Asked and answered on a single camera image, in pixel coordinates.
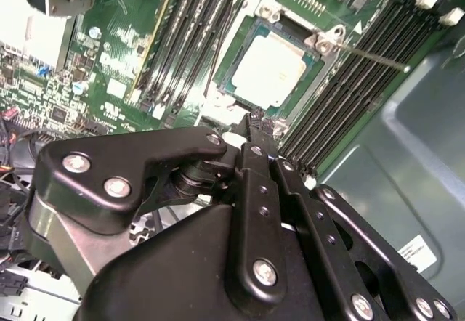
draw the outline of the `silver screw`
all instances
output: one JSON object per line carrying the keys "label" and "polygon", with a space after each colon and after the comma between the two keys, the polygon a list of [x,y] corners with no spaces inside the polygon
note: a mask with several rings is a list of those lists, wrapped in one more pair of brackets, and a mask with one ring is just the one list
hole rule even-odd
{"label": "silver screw", "polygon": [[257,259],[254,262],[254,274],[257,280],[265,286],[276,284],[275,269],[263,259]]}
{"label": "silver screw", "polygon": [[354,304],[357,314],[359,314],[363,319],[368,321],[373,319],[373,309],[365,297],[360,294],[354,294],[352,296],[352,304]]}
{"label": "silver screw", "polygon": [[125,198],[131,192],[131,186],[121,178],[110,178],[105,181],[103,187],[109,196],[114,198]]}
{"label": "silver screw", "polygon": [[90,161],[82,155],[68,155],[63,159],[63,166],[74,174],[82,174],[90,169]]}
{"label": "silver screw", "polygon": [[253,146],[250,148],[252,152],[254,152],[255,154],[257,154],[258,156],[260,156],[262,154],[262,150],[260,148],[258,148],[257,146]]}
{"label": "silver screw", "polygon": [[429,317],[430,319],[433,318],[433,311],[431,310],[431,307],[427,301],[425,301],[423,298],[417,298],[416,305],[424,316]]}
{"label": "silver screw", "polygon": [[436,306],[436,309],[439,310],[439,312],[444,315],[446,319],[450,319],[450,312],[447,310],[447,308],[444,306],[443,303],[441,303],[438,300],[434,301],[434,305]]}
{"label": "silver screw", "polygon": [[330,198],[330,199],[332,199],[332,200],[335,199],[334,194],[333,194],[330,190],[328,190],[328,189],[326,189],[326,188],[323,189],[323,194],[324,194],[327,198]]}
{"label": "silver screw", "polygon": [[210,141],[214,145],[219,145],[221,143],[219,141],[219,137],[216,134],[207,134],[206,138],[207,138],[208,141]]}
{"label": "silver screw", "polygon": [[293,171],[294,170],[294,167],[292,167],[291,163],[289,163],[288,161],[284,161],[283,166],[288,171]]}

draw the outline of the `green circuit board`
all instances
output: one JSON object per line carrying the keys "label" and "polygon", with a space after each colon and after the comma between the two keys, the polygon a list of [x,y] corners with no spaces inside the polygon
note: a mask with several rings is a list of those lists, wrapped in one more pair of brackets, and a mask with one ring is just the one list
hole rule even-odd
{"label": "green circuit board", "polygon": [[[231,0],[232,7],[228,14],[230,25],[246,1],[248,0]],[[275,1],[319,30],[327,31],[335,25],[343,25],[351,46],[357,45],[388,2],[365,0],[362,4],[355,5],[355,0]],[[85,15],[72,20],[72,36],[70,43],[66,44],[65,66],[50,68],[45,75],[39,75],[45,63],[24,56],[11,58],[10,55],[8,60],[11,62],[7,62],[5,55],[9,52],[3,52],[3,60],[0,60],[3,63],[0,63],[0,67],[13,69],[10,77],[5,75],[5,71],[3,77],[0,76],[0,101],[3,110],[18,107],[21,113],[15,121],[24,127],[49,127],[73,136],[116,134],[194,124],[208,125],[218,131],[228,130],[230,126],[226,123],[203,118],[203,94],[206,92],[216,48],[223,46],[224,54],[217,63],[213,83],[222,94],[234,97],[242,108],[254,109],[256,105],[235,96],[233,68],[238,64],[240,54],[247,50],[260,32],[279,32],[269,25],[266,26],[266,22],[258,17],[246,17],[230,39],[230,44],[224,46],[219,43],[221,32],[216,30],[216,38],[212,37],[216,40],[211,43],[205,41],[208,46],[205,46],[202,54],[199,50],[199,53],[186,55],[184,65],[180,65],[182,56],[174,57],[171,61],[171,66],[164,74],[167,79],[163,85],[169,80],[177,84],[173,85],[170,98],[164,100],[163,91],[158,96],[152,94],[150,79],[145,86],[142,87],[142,84],[151,68],[161,70],[160,65],[152,65],[153,61],[169,55],[163,53],[163,39],[170,34],[173,19],[181,14],[180,4],[182,0],[97,0]],[[205,33],[199,34],[202,39]],[[287,37],[287,40],[295,43],[292,36]],[[198,43],[191,41],[192,44],[202,44],[201,42],[202,40],[198,40]],[[4,49],[8,50],[8,44],[5,45]],[[302,59],[307,69],[282,105],[266,109],[268,116],[272,118],[287,118],[298,104],[302,104],[302,97],[308,87],[324,68],[325,62],[318,54],[302,46],[300,49],[305,52]],[[188,54],[186,48],[182,51],[183,54]],[[344,58],[345,54],[342,53],[339,60],[327,68],[328,78],[335,73]],[[183,87],[186,85],[190,89],[184,91]],[[150,107],[144,107],[148,97],[155,99],[151,101]],[[179,109],[174,108],[177,99],[182,102]],[[157,105],[162,107],[160,112],[156,111]],[[99,132],[96,129],[86,129],[89,121],[98,125]]]}

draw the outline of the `cable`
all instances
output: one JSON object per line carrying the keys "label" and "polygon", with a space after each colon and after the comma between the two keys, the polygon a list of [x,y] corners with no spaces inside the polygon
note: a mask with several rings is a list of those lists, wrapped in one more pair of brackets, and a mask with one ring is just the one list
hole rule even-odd
{"label": "cable", "polygon": [[15,184],[16,184],[23,192],[25,192],[26,194],[28,194],[28,193],[29,193],[29,189],[26,188],[26,187],[24,186],[23,183],[21,183],[20,178],[19,178],[16,174],[14,174],[14,173],[12,173],[12,177],[13,177],[13,181],[15,181]]}
{"label": "cable", "polygon": [[9,135],[8,135],[7,125],[5,124],[5,120],[3,119],[3,116],[1,115],[0,115],[0,129],[1,129],[1,134],[3,135],[4,146],[5,146],[5,155],[3,157],[2,164],[5,166],[8,166],[10,162],[10,155],[11,155]]}

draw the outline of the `white label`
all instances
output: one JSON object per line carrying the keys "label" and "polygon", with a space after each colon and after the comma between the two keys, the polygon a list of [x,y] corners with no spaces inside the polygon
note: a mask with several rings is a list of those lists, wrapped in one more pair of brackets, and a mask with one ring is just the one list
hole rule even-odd
{"label": "white label", "polygon": [[431,248],[428,247],[421,235],[416,236],[402,247],[399,254],[408,263],[414,265],[418,272],[423,272],[437,261],[433,251],[431,251]]}

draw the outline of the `ram slot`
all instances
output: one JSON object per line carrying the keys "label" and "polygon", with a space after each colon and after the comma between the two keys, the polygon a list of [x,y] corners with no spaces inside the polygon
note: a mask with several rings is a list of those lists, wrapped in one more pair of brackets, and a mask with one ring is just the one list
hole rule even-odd
{"label": "ram slot", "polygon": [[[440,29],[412,0],[391,0],[358,48],[407,62]],[[305,168],[319,166],[382,95],[398,72],[350,54],[285,140],[281,152]]]}
{"label": "ram slot", "polygon": [[217,28],[218,24],[224,20],[222,18],[226,15],[225,10],[229,3],[232,3],[233,0],[210,0],[209,4],[206,7],[208,11],[205,14],[205,17],[202,19],[202,22],[198,24],[198,27],[195,30],[193,39],[197,40],[201,38],[200,42],[194,41],[190,44],[187,48],[187,51],[182,55],[182,60],[178,64],[175,74],[172,76],[168,89],[167,94],[169,95],[169,99],[171,99],[172,95],[175,93],[176,88],[179,85],[181,78],[183,77],[183,73],[186,71],[189,62],[191,61],[194,56],[197,54],[202,54],[203,50],[206,48],[206,44],[208,43],[208,39],[214,36],[215,28]]}
{"label": "ram slot", "polygon": [[[165,92],[169,94],[169,85],[166,85],[166,78],[169,74],[169,71],[172,69],[175,60],[181,61],[184,57],[184,53],[188,51],[189,47],[193,45],[195,40],[195,30],[199,24],[203,22],[203,15],[206,13],[207,6],[205,0],[195,0],[193,4],[193,15],[189,19],[186,17],[186,22],[183,25],[183,29],[179,32],[177,37],[177,42],[170,51],[170,56],[168,60],[163,64],[163,69],[160,71],[156,80],[154,80],[153,85],[157,87],[157,91],[160,92],[162,89],[166,89]],[[174,64],[174,67],[177,68],[179,61]],[[172,78],[176,77],[177,73],[174,71]]]}

